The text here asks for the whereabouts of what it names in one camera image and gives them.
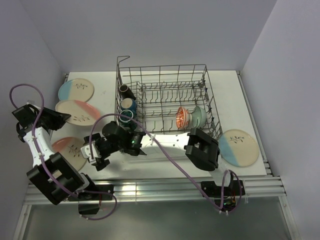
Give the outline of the dark green mug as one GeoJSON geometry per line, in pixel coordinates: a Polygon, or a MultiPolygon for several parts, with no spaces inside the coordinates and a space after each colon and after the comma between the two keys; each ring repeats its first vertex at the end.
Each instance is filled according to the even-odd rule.
{"type": "Polygon", "coordinates": [[[136,112],[130,109],[124,109],[120,113],[118,117],[119,124],[125,128],[134,131],[137,128],[137,124],[132,120],[137,119],[136,112]]]}

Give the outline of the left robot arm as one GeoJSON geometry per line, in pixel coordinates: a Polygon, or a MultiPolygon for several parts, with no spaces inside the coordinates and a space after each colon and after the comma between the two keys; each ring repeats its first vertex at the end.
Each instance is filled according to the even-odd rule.
{"type": "Polygon", "coordinates": [[[33,168],[26,175],[54,205],[70,196],[91,200],[98,188],[85,173],[79,173],[60,152],[54,152],[49,130],[59,130],[71,117],[48,108],[42,110],[26,104],[12,112],[17,119],[18,138],[27,143],[33,157],[33,168]]]}

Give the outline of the light green bowl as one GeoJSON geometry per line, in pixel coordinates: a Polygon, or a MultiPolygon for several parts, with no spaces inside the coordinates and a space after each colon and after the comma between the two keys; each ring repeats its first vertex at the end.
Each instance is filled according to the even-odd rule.
{"type": "Polygon", "coordinates": [[[203,128],[205,126],[208,117],[204,108],[196,106],[191,116],[191,123],[194,128],[203,128]]]}

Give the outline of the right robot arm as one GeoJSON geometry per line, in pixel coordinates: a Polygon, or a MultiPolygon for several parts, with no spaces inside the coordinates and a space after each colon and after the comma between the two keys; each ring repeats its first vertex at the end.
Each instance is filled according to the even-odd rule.
{"type": "Polygon", "coordinates": [[[201,182],[201,189],[212,198],[242,197],[243,181],[223,166],[216,139],[199,128],[182,134],[147,134],[123,128],[115,121],[106,124],[102,133],[84,137],[81,153],[97,171],[109,165],[109,156],[121,152],[125,156],[152,161],[170,156],[172,160],[189,160],[197,169],[209,172],[212,180],[201,182]]]}

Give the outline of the orange patterned bowl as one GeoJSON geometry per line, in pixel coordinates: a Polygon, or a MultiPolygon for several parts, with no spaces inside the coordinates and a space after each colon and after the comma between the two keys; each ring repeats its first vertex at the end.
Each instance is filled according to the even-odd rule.
{"type": "Polygon", "coordinates": [[[176,121],[176,126],[179,130],[185,129],[186,127],[188,127],[190,123],[189,111],[186,108],[180,106],[177,110],[175,121],[176,121]]]}

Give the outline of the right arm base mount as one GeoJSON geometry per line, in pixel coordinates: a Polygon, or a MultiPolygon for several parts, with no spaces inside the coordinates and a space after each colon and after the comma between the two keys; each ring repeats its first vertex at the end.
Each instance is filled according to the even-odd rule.
{"type": "Polygon", "coordinates": [[[214,203],[218,206],[222,203],[222,213],[230,213],[233,211],[238,203],[237,197],[241,199],[245,196],[246,191],[242,180],[231,180],[229,185],[223,187],[223,200],[221,199],[222,187],[216,185],[214,181],[202,181],[201,189],[210,197],[214,199],[214,203]]]}

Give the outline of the pink and cream plate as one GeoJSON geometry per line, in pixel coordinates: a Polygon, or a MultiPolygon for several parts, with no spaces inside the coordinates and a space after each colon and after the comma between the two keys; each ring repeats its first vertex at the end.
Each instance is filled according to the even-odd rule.
{"type": "Polygon", "coordinates": [[[80,100],[63,100],[56,104],[55,110],[59,113],[69,114],[67,123],[75,126],[92,126],[101,117],[98,109],[80,100]]]}

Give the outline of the dark blue mug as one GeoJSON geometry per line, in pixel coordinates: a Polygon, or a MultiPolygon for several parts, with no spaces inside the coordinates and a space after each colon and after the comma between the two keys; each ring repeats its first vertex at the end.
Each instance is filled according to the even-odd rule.
{"type": "Polygon", "coordinates": [[[120,108],[122,110],[130,110],[132,112],[137,111],[137,103],[132,98],[124,98],[120,103],[120,108]]]}

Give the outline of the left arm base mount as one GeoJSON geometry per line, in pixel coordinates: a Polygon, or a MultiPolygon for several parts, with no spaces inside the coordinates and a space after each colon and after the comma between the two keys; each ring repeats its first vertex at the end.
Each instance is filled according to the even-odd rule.
{"type": "Polygon", "coordinates": [[[69,196],[69,202],[78,202],[78,212],[81,215],[96,215],[101,209],[102,201],[111,201],[114,193],[113,184],[88,186],[78,191],[78,198],[69,196]]]}

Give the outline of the blue and cream plate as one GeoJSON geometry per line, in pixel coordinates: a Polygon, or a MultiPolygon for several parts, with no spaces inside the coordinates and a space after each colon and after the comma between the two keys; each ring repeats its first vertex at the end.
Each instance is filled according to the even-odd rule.
{"type": "Polygon", "coordinates": [[[60,101],[77,100],[87,102],[91,99],[95,91],[91,81],[85,78],[75,78],[66,81],[58,90],[60,101]]]}

